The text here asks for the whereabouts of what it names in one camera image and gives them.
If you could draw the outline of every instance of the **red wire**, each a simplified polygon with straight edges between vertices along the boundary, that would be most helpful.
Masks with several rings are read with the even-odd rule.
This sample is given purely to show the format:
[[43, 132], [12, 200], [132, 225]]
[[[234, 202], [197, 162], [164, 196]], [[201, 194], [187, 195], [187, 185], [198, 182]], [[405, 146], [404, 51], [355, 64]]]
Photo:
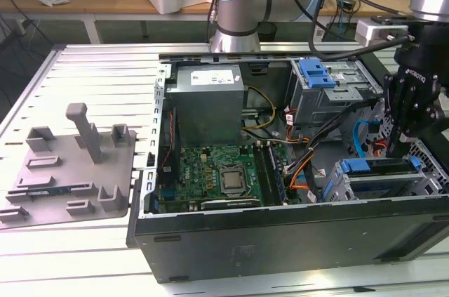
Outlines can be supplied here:
[[173, 146], [173, 112], [170, 112], [170, 148], [168, 149], [167, 155], [163, 160], [161, 168], [166, 164], [168, 157], [170, 156], [171, 149]]

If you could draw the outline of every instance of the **open computer tower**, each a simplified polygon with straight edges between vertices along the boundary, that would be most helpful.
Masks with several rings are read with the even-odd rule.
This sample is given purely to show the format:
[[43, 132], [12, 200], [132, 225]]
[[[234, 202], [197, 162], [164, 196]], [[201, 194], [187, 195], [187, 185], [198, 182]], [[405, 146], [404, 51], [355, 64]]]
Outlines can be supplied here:
[[[157, 281], [412, 260], [446, 237], [448, 142], [384, 157], [385, 73], [373, 54], [161, 57], [128, 231]], [[288, 174], [323, 123], [367, 100], [314, 149], [313, 190]]]

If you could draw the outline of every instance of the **metal frame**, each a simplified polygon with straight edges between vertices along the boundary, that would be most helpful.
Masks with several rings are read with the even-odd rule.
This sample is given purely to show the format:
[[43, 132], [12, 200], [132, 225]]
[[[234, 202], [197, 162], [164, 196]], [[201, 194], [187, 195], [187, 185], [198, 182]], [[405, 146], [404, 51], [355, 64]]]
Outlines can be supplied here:
[[[19, 12], [1, 12], [0, 14], [7, 20], [22, 20], [23, 15]], [[145, 21], [206, 21], [206, 14], [128, 14], [128, 13], [26, 13], [32, 20], [76, 20], [82, 21], [86, 28], [91, 44], [101, 44], [102, 37], [97, 28], [97, 21], [141, 21], [141, 28], [144, 37], [148, 37], [148, 29]], [[332, 20], [332, 16], [320, 16], [318, 21], [327, 24]], [[297, 20], [295, 22], [309, 22], [309, 20]], [[321, 41], [323, 30], [319, 27], [315, 30], [315, 41]]]

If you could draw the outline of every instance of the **yellow wire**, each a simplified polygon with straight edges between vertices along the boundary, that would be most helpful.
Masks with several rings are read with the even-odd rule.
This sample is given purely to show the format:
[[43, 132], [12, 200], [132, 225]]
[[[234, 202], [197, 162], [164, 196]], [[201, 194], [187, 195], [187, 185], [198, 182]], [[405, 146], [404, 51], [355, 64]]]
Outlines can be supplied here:
[[268, 96], [265, 93], [263, 93], [258, 88], [255, 88], [254, 86], [249, 86], [248, 89], [250, 89], [250, 88], [253, 89], [254, 91], [258, 92], [263, 98], [265, 98], [272, 107], [272, 116], [270, 117], [269, 121], [267, 121], [266, 123], [260, 124], [260, 125], [256, 125], [256, 126], [242, 127], [245, 130], [257, 130], [259, 128], [267, 127], [268, 125], [270, 125], [273, 122], [274, 118], [276, 117], [276, 108], [275, 108], [273, 102], [268, 98]]

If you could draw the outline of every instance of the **black connector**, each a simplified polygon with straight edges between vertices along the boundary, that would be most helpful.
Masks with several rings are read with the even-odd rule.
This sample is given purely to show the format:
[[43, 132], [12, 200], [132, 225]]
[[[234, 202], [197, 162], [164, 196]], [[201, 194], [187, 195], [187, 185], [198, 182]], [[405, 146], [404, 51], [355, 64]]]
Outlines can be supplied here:
[[354, 0], [340, 0], [342, 7], [346, 11], [353, 11], [356, 6], [356, 2]]
[[377, 120], [373, 120], [368, 125], [368, 132], [369, 133], [379, 133], [380, 130], [380, 122]]

